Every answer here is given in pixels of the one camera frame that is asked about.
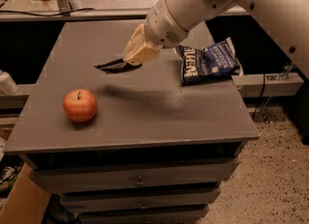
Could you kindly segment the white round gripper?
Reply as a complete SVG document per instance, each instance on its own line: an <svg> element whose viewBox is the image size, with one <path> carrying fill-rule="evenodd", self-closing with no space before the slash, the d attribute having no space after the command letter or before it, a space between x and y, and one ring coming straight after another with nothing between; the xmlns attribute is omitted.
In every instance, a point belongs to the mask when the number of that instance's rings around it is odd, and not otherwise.
<svg viewBox="0 0 309 224"><path fill-rule="evenodd" d="M165 0L159 0L148 12L145 24L138 25L124 50L124 61L132 66L154 60L162 47L170 48L187 38L188 31L172 17Z"/></svg>

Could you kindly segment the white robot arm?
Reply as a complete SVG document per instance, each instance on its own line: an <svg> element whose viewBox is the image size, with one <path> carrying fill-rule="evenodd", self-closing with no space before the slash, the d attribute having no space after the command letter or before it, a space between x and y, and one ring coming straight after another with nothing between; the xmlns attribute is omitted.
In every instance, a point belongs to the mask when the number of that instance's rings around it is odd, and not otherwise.
<svg viewBox="0 0 309 224"><path fill-rule="evenodd" d="M151 61L161 48L185 40L197 24L234 6L245 9L309 77L309 0L159 0L128 41L124 61L133 66Z"/></svg>

